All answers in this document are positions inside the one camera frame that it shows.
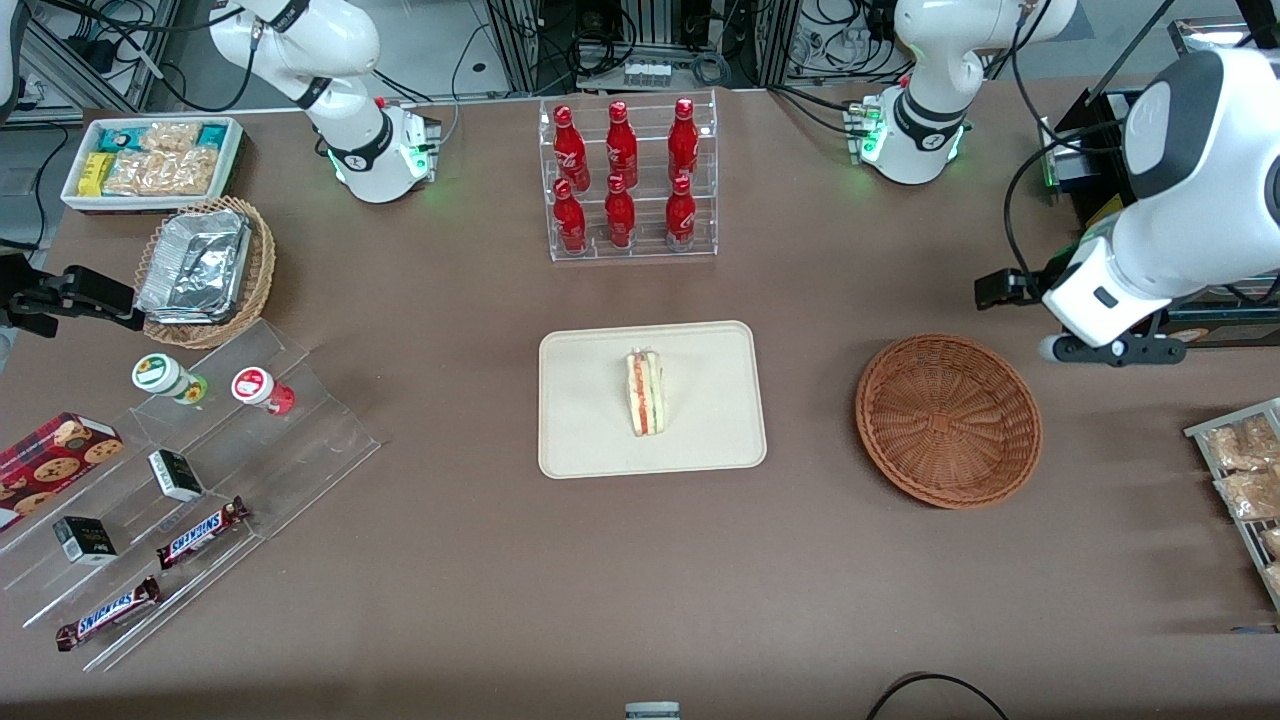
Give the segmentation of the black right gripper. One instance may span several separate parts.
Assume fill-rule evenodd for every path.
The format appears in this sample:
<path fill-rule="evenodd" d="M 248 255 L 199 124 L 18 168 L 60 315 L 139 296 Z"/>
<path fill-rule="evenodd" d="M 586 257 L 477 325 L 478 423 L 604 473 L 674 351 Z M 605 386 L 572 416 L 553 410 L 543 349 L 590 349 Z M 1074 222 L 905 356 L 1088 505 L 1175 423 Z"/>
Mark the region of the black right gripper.
<path fill-rule="evenodd" d="M 54 315 L 60 309 L 67 316 L 100 319 L 131 332 L 145 328 L 146 315 L 134 306 L 134 291 L 128 284 L 81 265 L 67 266 L 60 282 L 61 287 L 3 284 L 3 329 L 55 338 L 59 320 Z"/>

